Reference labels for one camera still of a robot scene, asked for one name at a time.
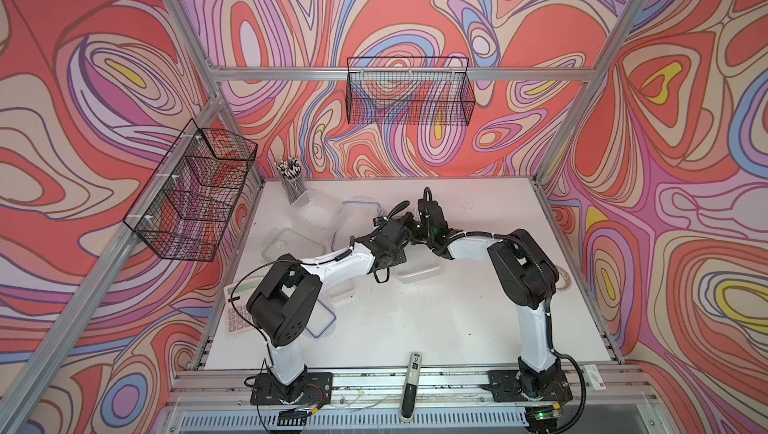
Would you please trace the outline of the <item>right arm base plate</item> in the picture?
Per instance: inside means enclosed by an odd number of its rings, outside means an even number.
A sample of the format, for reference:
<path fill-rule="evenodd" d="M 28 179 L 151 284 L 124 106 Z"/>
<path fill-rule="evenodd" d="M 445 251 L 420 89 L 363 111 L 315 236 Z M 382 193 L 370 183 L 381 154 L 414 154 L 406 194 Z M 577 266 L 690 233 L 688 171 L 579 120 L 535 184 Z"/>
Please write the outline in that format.
<path fill-rule="evenodd" d="M 481 388 L 491 393 L 495 402 L 534 402 L 565 404 L 573 393 L 564 371 L 557 365 L 534 372 L 523 370 L 491 370 L 488 382 Z"/>

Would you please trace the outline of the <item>clear lunch box green lid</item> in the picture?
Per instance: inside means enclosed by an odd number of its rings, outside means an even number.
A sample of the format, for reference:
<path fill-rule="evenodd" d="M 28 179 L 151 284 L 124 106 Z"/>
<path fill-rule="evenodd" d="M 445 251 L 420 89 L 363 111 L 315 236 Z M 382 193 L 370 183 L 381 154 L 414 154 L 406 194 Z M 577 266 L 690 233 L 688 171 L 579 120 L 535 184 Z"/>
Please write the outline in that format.
<path fill-rule="evenodd" d="M 318 190 L 303 192 L 289 208 L 292 222 L 312 231 L 329 231 L 338 228 L 343 218 L 343 203 Z"/>

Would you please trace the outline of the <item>small blue rimmed lid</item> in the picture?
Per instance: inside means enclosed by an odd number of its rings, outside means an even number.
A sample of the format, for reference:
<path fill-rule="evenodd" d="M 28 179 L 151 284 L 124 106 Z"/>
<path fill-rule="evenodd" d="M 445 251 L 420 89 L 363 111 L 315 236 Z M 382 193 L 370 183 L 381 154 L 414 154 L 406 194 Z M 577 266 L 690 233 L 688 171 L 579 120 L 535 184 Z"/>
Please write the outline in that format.
<path fill-rule="evenodd" d="M 331 298 L 319 297 L 314 305 L 305 333 L 313 339 L 330 336 L 337 323 L 337 311 Z"/>

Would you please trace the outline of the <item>small clear box blue lid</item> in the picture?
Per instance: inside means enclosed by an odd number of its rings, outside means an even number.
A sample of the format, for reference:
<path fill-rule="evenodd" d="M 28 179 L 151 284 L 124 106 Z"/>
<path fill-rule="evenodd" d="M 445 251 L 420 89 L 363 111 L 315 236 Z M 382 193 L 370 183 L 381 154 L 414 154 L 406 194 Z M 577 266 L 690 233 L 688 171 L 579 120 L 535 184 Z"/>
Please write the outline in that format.
<path fill-rule="evenodd" d="M 327 297 L 333 304 L 338 304 L 350 300 L 355 292 L 354 282 L 348 279 L 331 286 L 327 291 Z"/>

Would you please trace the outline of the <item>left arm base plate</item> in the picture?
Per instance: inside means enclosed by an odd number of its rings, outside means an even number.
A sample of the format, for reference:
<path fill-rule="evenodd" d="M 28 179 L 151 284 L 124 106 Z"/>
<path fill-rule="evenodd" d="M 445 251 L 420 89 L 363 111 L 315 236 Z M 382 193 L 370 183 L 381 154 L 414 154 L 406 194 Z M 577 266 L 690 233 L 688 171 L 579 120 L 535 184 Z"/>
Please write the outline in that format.
<path fill-rule="evenodd" d="M 245 383 L 251 388 L 250 404 L 254 406 L 322 406 L 331 401 L 333 374 L 303 373 L 290 384 L 283 385 L 267 372 L 251 376 Z"/>

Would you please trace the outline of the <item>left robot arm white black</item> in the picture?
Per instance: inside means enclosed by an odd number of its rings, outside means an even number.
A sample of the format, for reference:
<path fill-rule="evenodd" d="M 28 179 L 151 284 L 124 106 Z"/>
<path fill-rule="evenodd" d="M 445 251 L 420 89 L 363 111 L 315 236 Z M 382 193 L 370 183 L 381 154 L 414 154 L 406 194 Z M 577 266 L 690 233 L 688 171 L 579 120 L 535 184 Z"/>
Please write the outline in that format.
<path fill-rule="evenodd" d="M 284 254 L 270 265 L 246 302 L 246 311 L 266 335 L 268 372 L 278 385 L 291 386 L 306 371 L 298 338 L 321 291 L 366 275 L 386 283 L 389 278 L 379 278 L 378 273 L 406 262 L 405 247 L 416 229 L 410 213 L 384 217 L 370 234 L 352 238 L 340 250 L 307 259 Z"/>

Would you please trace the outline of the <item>translucent green lunch box lid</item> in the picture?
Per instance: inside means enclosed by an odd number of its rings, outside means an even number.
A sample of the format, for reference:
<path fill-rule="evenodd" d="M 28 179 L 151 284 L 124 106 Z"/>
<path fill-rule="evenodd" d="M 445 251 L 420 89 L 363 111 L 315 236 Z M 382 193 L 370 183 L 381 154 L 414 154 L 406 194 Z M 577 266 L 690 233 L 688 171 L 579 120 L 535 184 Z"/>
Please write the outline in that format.
<path fill-rule="evenodd" d="M 326 252 L 323 244 L 288 227 L 272 230 L 266 237 L 261 254 L 264 260 L 275 261 L 283 254 L 303 259 L 319 257 Z"/>

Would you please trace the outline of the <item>large clear box blue lid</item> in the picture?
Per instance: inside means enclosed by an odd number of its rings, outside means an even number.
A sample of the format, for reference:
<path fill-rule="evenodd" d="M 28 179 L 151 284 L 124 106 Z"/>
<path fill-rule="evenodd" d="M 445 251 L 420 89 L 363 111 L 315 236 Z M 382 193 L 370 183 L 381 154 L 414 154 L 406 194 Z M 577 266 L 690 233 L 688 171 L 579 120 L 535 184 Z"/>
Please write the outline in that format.
<path fill-rule="evenodd" d="M 442 272 L 444 259 L 422 244 L 405 248 L 406 261 L 393 268 L 395 277 L 402 283 L 421 281 Z"/>

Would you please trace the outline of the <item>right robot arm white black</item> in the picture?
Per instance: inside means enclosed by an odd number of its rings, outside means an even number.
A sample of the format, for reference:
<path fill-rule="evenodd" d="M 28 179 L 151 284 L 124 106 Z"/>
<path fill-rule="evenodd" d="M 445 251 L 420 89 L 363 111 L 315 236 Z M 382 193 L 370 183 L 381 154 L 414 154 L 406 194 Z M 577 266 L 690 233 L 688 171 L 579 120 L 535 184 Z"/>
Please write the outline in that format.
<path fill-rule="evenodd" d="M 532 235 L 519 228 L 506 235 L 452 229 L 430 189 L 418 200 L 420 228 L 414 239 L 437 256 L 490 264 L 503 293 L 516 305 L 522 347 L 517 383 L 528 399 L 544 391 L 561 372 L 553 347 L 551 301 L 559 271 Z"/>

